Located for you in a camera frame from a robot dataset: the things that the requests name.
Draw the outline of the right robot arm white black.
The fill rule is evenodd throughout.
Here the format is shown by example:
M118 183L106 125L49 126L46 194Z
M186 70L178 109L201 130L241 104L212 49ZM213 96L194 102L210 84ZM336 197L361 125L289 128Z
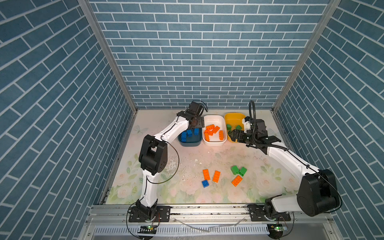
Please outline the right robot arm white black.
M333 172L311 165L289 150L279 138L269 136L263 120L246 117L243 124L244 130L229 131L231 140L261 150L279 162L299 182L299 190L295 195L266 199L263 209L266 218L274 220L278 215L289 212L302 212L314 217L341 208L343 200Z

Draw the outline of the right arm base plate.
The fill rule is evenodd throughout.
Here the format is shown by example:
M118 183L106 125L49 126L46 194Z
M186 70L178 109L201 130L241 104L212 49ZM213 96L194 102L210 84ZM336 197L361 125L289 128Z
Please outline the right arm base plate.
M288 212L278 213L270 205L249 204L246 207L252 222L291 221Z

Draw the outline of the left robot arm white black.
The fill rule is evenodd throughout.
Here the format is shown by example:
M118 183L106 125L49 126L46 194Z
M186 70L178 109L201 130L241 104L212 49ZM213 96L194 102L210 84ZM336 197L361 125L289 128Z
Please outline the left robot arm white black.
M193 100L189 107L176 114L175 119L165 129L143 139L139 162L143 170L143 191L137 207L150 211L157 207L157 186L165 182L156 182L156 177L164 170L168 162L168 147L182 133L201 129L205 126L203 113L208 106L200 100Z

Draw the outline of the long blue lego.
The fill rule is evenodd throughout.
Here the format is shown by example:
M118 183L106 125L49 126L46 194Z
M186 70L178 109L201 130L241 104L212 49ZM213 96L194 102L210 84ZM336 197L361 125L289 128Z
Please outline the long blue lego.
M187 132L182 132L181 133L181 142L185 143L187 141Z

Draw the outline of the small blue lego bottom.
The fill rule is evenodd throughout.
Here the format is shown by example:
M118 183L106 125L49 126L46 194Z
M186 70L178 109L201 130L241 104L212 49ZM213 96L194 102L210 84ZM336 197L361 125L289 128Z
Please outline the small blue lego bottom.
M207 180L202 181L202 185L204 188L209 186L209 182Z

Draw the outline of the orange lego horizontal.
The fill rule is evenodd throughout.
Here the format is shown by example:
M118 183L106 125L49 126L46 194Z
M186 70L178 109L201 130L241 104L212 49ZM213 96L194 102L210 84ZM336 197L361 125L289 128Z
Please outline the orange lego horizontal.
M213 131L215 129L215 127L216 127L215 125L209 125L206 127L206 130L207 131Z

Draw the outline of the orange lego long top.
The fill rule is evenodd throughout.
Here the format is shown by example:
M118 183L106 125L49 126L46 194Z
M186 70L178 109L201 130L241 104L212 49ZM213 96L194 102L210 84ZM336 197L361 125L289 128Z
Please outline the orange lego long top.
M223 141L224 138L225 138L225 136L224 136L224 132L223 132L222 130L220 130L220 131L219 131L219 139L220 139L220 141Z

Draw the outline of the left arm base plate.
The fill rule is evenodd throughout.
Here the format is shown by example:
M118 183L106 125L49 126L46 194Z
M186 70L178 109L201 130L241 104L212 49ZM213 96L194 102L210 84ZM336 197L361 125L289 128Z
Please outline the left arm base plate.
M169 222L171 214L170 206L148 207L131 207L128 214L128 222L144 223L144 222Z

